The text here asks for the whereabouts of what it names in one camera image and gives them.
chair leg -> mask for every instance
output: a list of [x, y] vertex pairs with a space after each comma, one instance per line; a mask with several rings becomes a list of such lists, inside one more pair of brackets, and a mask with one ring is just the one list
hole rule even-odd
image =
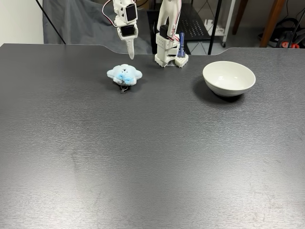
[[269, 19], [266, 24], [263, 38], [261, 40], [260, 46], [261, 48], [266, 48], [268, 42], [270, 41], [271, 35], [275, 29], [275, 25], [277, 23], [278, 17], [283, 9], [284, 3], [286, 0], [274, 0], [273, 6], [271, 8]]
[[236, 19], [235, 19], [235, 24], [234, 24], [234, 27], [233, 27], [233, 35], [236, 35], [236, 33], [237, 33], [237, 30], [238, 30], [239, 24], [240, 24], [240, 22], [243, 18], [244, 11], [246, 9], [247, 3], [248, 3], [248, 0], [241, 0], [241, 2], [239, 4], [237, 16], [236, 16]]

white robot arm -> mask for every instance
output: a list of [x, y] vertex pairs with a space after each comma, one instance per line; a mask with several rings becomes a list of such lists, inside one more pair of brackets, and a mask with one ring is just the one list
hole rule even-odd
[[[113, 1], [114, 12], [117, 14], [115, 21], [112, 22], [104, 14], [104, 7]], [[117, 28], [119, 37], [122, 41], [126, 41], [128, 54], [131, 59], [134, 58], [133, 40], [138, 37], [138, 27], [136, 21], [138, 19], [136, 0], [108, 0], [102, 9], [103, 15], [109, 22]], [[165, 67], [169, 61], [175, 60], [176, 65], [183, 67], [188, 62], [188, 55], [183, 51], [183, 39], [176, 34], [178, 21], [182, 7], [182, 0], [163, 0], [157, 29], [160, 31], [156, 35], [157, 54], [155, 61]]]
[[114, 22], [104, 14], [104, 7], [112, 0], [108, 0], [102, 9], [103, 15], [117, 28], [118, 35], [126, 42], [127, 51], [131, 59], [134, 58], [133, 40], [138, 37], [137, 6], [135, 0], [113, 0], [114, 12], [117, 14]]
[[188, 62], [188, 55], [183, 51], [184, 37], [176, 34], [181, 7], [182, 0], [163, 0], [162, 2], [157, 24], [157, 30], [160, 32], [156, 35], [158, 47], [155, 55], [155, 61], [161, 67], [167, 66], [172, 60], [181, 68]]

white bowl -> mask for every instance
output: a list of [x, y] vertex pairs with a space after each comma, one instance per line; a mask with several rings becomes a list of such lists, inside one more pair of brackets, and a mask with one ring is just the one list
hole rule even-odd
[[256, 81], [254, 73], [247, 67], [229, 61], [208, 64], [203, 70], [208, 87], [217, 95], [232, 97], [245, 93]]

stuffed cloud toy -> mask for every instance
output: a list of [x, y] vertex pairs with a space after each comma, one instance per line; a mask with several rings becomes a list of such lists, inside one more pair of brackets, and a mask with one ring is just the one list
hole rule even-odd
[[118, 85], [132, 86], [137, 83], [138, 79], [142, 78], [142, 72], [128, 64], [122, 64], [109, 70], [107, 76], [112, 78]]

black shelf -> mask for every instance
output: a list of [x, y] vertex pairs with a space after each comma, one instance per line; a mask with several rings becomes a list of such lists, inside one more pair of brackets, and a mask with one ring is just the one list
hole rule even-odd
[[185, 41], [209, 41], [211, 36], [191, 4], [182, 4], [177, 32], [184, 32]]

